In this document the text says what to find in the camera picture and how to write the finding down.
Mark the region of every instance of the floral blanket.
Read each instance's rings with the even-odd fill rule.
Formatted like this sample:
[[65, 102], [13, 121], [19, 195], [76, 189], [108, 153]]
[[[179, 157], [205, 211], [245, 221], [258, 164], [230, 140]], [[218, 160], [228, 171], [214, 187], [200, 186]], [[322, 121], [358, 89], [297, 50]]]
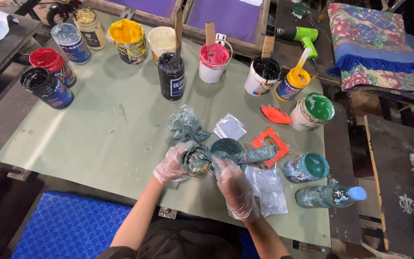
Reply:
[[342, 90], [375, 86], [414, 91], [414, 37], [399, 14], [334, 3], [328, 7], [335, 66]]

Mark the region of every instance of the blue mat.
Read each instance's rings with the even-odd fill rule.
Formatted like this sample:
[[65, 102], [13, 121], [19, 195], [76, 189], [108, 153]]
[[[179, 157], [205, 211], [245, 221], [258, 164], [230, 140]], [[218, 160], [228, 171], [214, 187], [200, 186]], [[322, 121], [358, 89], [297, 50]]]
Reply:
[[94, 259], [109, 247], [131, 207], [48, 191], [11, 259]]

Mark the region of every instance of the person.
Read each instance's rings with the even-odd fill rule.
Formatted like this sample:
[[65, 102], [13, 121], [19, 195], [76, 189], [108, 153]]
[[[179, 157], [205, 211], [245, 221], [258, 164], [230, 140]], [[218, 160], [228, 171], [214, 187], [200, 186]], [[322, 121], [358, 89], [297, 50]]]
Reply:
[[[168, 150], [110, 247], [96, 259], [242, 258], [236, 226], [214, 220], [162, 218], [151, 223], [164, 185], [190, 177], [181, 165], [180, 155], [193, 143], [179, 143]], [[291, 259], [277, 233], [259, 212], [244, 172], [229, 159], [213, 159], [218, 165], [217, 185], [226, 199], [229, 214], [243, 221], [260, 258]]]

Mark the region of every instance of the plastic glove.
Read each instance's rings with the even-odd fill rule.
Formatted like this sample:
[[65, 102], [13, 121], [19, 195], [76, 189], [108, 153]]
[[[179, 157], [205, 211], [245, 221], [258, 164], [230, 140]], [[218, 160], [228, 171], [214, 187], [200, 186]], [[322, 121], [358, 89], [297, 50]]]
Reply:
[[153, 175], [161, 184], [172, 183], [176, 186], [177, 183], [190, 178], [190, 175], [181, 165], [180, 156], [195, 144], [196, 142], [194, 141], [181, 142], [169, 148], [166, 157], [164, 157], [153, 171]]
[[213, 157], [219, 170], [215, 170], [217, 185], [226, 199], [228, 214], [242, 221], [252, 222], [260, 215], [253, 189], [245, 173], [233, 161]]

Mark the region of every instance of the green heat gun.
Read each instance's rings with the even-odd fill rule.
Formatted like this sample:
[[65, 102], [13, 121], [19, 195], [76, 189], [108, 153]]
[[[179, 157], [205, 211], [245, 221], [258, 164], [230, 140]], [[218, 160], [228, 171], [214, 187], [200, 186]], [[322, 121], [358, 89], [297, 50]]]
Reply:
[[287, 27], [277, 28], [276, 36], [287, 41], [300, 41], [305, 48], [311, 48], [308, 59], [317, 58], [316, 48], [313, 42], [316, 41], [319, 31], [317, 29], [303, 28], [303, 27]]

